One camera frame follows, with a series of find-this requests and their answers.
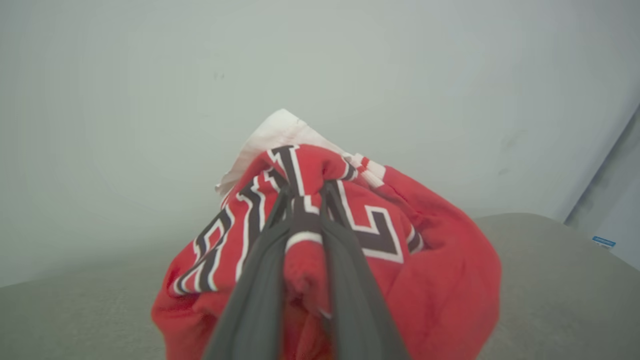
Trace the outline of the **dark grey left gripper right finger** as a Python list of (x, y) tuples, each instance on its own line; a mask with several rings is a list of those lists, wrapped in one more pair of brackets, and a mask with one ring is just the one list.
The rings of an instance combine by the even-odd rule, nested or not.
[(409, 360), (410, 354), (349, 224), (338, 183), (324, 183), (320, 194), (334, 358)]

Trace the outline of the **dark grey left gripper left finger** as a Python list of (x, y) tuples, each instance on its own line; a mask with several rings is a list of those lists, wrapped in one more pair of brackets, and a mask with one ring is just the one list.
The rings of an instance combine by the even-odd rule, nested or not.
[(283, 266), (292, 220), (291, 191), (285, 186), (247, 254), (241, 276), (205, 347), (204, 360), (280, 358)]

